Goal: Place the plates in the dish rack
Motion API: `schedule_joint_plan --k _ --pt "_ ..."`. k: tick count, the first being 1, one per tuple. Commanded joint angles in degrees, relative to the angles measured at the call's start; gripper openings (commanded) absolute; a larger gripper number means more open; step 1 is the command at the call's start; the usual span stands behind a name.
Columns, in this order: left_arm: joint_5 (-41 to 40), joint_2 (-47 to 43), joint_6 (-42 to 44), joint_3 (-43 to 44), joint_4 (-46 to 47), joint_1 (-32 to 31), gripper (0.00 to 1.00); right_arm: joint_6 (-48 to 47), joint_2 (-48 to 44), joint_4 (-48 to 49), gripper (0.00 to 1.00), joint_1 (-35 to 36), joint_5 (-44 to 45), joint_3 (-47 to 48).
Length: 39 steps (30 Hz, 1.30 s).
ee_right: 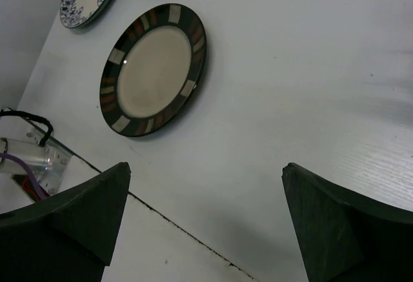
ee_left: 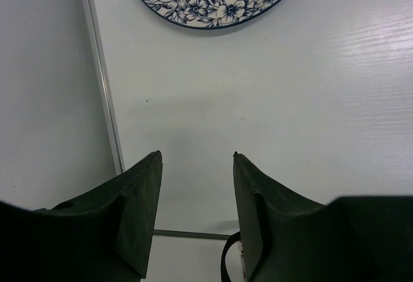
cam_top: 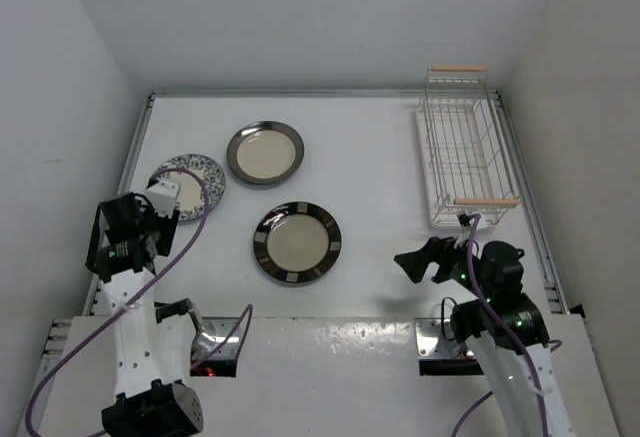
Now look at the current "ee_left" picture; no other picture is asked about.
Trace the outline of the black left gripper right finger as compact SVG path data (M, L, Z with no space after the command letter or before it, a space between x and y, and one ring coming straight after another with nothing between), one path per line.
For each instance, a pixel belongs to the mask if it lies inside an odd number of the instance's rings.
M411 281L412 197L343 196L325 205L234 154L248 281Z

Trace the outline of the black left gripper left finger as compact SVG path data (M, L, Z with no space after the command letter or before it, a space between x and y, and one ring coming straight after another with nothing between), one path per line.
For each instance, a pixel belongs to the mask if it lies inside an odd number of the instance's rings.
M54 208L1 203L1 280L146 278L162 172L162 155L155 151Z

